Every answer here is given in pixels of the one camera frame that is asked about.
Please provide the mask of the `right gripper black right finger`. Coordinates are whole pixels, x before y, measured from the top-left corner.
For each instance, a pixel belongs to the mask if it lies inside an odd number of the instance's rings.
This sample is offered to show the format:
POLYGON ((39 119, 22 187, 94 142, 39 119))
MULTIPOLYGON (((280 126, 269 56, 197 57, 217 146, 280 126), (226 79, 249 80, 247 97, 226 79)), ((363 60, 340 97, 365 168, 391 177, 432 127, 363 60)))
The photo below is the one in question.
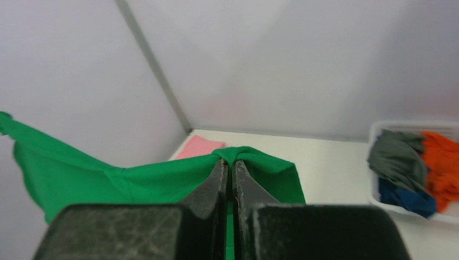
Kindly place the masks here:
POLYGON ((364 205, 284 204, 233 165, 235 259, 409 259, 382 209, 364 205))

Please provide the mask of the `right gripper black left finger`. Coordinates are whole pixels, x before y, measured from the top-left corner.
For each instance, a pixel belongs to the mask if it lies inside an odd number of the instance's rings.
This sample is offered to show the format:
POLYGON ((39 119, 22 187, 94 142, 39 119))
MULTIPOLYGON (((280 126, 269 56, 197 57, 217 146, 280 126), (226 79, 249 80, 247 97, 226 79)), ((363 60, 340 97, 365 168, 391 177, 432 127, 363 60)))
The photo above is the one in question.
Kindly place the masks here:
POLYGON ((34 259, 224 259, 228 164, 173 204, 76 204, 62 210, 34 259))

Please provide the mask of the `green t shirt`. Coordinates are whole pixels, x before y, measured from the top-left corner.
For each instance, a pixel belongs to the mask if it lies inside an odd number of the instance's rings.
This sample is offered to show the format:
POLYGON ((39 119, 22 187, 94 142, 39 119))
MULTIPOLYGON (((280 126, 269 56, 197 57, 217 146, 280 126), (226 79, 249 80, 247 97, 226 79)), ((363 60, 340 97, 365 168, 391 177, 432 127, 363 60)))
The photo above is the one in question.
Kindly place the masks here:
POLYGON ((234 257, 233 165, 241 160, 252 178, 284 204, 305 204, 294 163, 251 147, 216 149, 211 154, 132 168, 99 161, 1 113, 1 134, 14 141, 13 156, 25 187, 51 225, 76 204, 173 204, 210 175, 218 160, 228 164, 226 256, 234 257))

